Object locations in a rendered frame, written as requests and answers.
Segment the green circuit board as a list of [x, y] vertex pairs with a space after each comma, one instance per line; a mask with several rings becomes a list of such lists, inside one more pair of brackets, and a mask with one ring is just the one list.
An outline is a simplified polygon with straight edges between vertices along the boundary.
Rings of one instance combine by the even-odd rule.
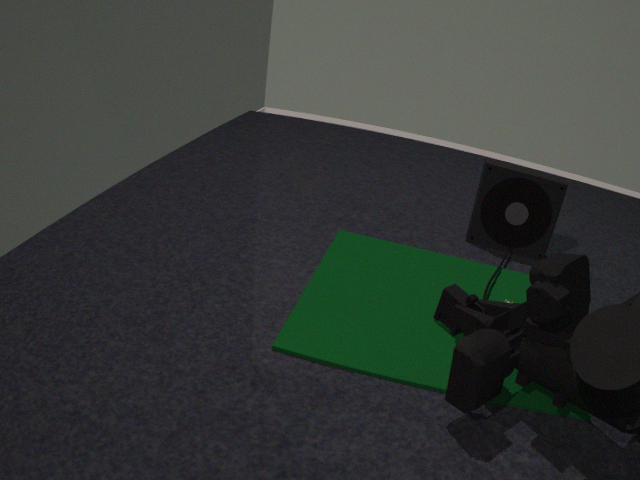
[[[446, 394], [454, 347], [463, 332], [433, 316], [444, 288], [457, 284], [483, 299], [497, 266], [339, 230], [272, 350], [371, 377]], [[500, 268], [486, 299], [524, 303], [529, 274]], [[535, 382], [504, 379], [489, 402], [590, 420]]]

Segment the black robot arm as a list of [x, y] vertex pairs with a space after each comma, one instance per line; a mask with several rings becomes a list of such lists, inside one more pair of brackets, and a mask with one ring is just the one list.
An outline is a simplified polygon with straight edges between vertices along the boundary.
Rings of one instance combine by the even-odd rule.
[[581, 382], [576, 406], [640, 435], [640, 292], [589, 313], [586, 255], [554, 252], [535, 262], [523, 333], [566, 349]]

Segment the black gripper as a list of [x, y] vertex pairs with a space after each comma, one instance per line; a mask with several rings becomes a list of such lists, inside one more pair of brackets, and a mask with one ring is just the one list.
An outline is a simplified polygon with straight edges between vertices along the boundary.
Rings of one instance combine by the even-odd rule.
[[[464, 414], [501, 394], [503, 381], [518, 369], [515, 383], [535, 382], [555, 393], [552, 405], [576, 404], [581, 382], [570, 346], [540, 343], [523, 333], [527, 301], [505, 303], [478, 299], [485, 314], [454, 305], [452, 315], [464, 334], [454, 347], [445, 400]], [[515, 368], [516, 367], [516, 368]]]

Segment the black cooling fan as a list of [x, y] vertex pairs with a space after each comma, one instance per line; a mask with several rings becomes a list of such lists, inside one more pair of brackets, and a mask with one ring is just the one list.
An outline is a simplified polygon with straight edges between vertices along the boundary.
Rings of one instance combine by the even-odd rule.
[[466, 242], [543, 260], [566, 180], [487, 157], [480, 177]]

